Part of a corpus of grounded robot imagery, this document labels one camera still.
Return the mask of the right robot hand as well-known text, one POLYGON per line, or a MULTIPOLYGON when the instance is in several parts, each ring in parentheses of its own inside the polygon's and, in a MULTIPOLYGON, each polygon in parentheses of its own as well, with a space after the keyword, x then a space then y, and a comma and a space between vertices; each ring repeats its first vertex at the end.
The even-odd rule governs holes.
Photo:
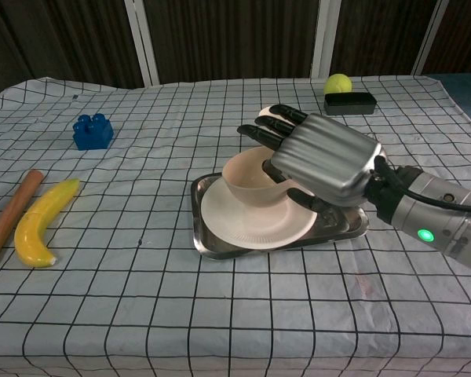
POLYGON ((237 132, 273 150, 270 163, 282 174, 340 207, 367 201, 365 191, 375 157, 386 156, 374 138, 285 104, 274 104, 254 125, 239 126, 237 132))

